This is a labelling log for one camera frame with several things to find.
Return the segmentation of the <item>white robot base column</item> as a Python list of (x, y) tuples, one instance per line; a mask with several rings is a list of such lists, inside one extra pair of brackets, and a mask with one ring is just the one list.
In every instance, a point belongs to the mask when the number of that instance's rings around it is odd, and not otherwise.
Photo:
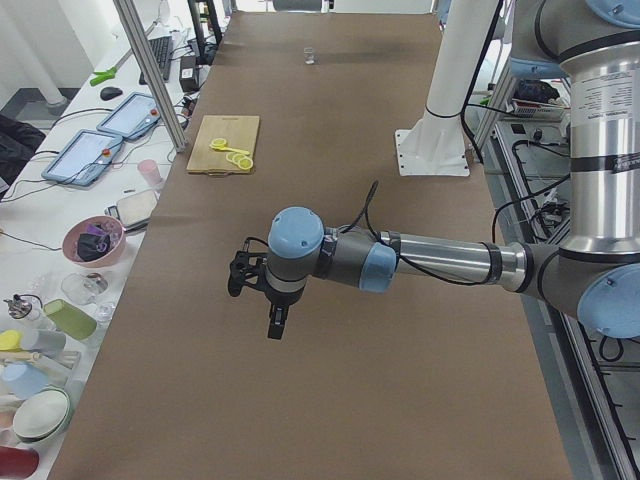
[(410, 129), (395, 132), (396, 156), (402, 176), (467, 176), (460, 112), (466, 84), (473, 73), (464, 49), (465, 10), (470, 1), (453, 1), (441, 41), (424, 113)]

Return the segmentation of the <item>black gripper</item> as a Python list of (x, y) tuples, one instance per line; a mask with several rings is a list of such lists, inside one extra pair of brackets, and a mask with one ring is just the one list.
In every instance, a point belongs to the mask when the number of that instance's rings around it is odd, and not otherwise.
[(288, 311), (297, 303), (304, 292), (304, 287), (294, 291), (283, 292), (267, 284), (264, 294), (270, 302), (268, 338), (279, 340), (283, 337)]

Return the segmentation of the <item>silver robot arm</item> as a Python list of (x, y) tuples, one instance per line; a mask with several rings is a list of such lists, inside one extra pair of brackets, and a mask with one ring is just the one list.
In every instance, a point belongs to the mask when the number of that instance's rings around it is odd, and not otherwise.
[(639, 333), (639, 5), (519, 1), (512, 63), (557, 66), (570, 90), (570, 232), (558, 246), (468, 243), (323, 225), (290, 207), (271, 226), (259, 283), (268, 335), (284, 333), (309, 277), (386, 290), (398, 272), (462, 286), (497, 284), (545, 301), (611, 338)]

